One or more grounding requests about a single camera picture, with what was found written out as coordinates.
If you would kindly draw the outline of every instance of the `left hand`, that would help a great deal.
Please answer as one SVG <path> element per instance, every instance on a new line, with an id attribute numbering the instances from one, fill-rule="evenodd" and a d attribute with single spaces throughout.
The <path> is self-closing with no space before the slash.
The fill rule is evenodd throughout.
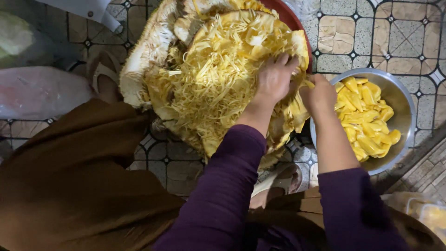
<path id="1" fill-rule="evenodd" d="M 297 56 L 289 62 L 289 54 L 281 53 L 274 62 L 270 57 L 257 75 L 257 93 L 263 101 L 270 101 L 273 105 L 283 99 L 290 91 L 291 74 L 299 65 Z"/>

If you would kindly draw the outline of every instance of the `person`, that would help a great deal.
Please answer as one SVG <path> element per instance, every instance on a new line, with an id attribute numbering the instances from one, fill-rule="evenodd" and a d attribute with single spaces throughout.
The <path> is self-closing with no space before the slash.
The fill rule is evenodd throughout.
<path id="1" fill-rule="evenodd" d="M 154 174 L 125 170 L 149 117 L 120 102 L 113 74 L 118 68 L 112 55 L 101 54 L 90 71 L 100 99 L 61 117 L 1 164 L 0 246 L 446 250 L 420 222 L 385 207 L 333 111 L 336 92 L 321 75 L 312 77 L 314 89 L 300 89 L 316 124 L 320 188 L 284 195 L 293 173 L 286 166 L 288 173 L 258 184 L 253 193 L 273 107 L 290 91 L 297 64 L 287 54 L 266 62 L 256 95 L 186 202 L 169 194 Z"/>

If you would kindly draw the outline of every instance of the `right hand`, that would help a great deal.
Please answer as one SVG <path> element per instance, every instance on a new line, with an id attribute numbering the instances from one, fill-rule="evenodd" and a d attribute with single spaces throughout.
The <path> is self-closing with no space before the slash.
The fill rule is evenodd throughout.
<path id="1" fill-rule="evenodd" d="M 308 110 L 314 121 L 323 121 L 327 116 L 336 115 L 335 104 L 338 97 L 334 85 L 321 74 L 315 74 L 310 77 L 314 83 L 314 88 L 307 86 L 299 89 L 305 108 Z"/>

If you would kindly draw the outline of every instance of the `forearm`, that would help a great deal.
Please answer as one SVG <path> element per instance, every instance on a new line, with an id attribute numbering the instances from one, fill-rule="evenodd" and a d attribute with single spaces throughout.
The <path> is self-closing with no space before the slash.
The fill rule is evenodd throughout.
<path id="1" fill-rule="evenodd" d="M 265 138 L 275 105 L 268 97 L 255 95 L 235 124 L 255 128 Z"/>
<path id="2" fill-rule="evenodd" d="M 333 250 L 408 250 L 362 168 L 320 174 L 324 226 Z"/>
<path id="3" fill-rule="evenodd" d="M 266 140 L 236 125 L 226 134 L 172 228 L 154 250 L 231 250 L 240 242 Z"/>
<path id="4" fill-rule="evenodd" d="M 336 114 L 315 120 L 319 173 L 359 167 L 350 142 Z"/>

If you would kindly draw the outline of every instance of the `foot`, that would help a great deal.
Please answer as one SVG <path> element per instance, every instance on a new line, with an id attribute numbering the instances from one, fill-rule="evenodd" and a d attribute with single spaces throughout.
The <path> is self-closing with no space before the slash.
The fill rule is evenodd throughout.
<path id="1" fill-rule="evenodd" d="M 90 66 L 90 72 L 87 73 L 91 81 L 93 81 L 93 75 L 95 74 L 95 70 L 99 63 L 102 63 L 110 70 L 117 72 L 117 69 L 115 68 L 108 54 L 104 51 L 101 51 L 99 55 L 97 55 L 97 57 L 93 59 L 93 62 Z M 122 101 L 122 96 L 119 92 L 118 84 L 106 75 L 99 75 L 98 98 L 110 104 Z"/>
<path id="2" fill-rule="evenodd" d="M 283 172 L 281 172 L 276 179 L 287 179 L 292 177 L 290 188 L 300 186 L 302 183 L 302 172 L 300 168 L 294 163 L 286 163 L 284 165 L 289 165 Z M 285 195 L 285 190 L 283 188 L 270 188 L 264 190 L 254 197 L 251 198 L 249 202 L 250 209 L 256 209 L 259 207 L 265 208 L 266 204 L 275 197 Z"/>

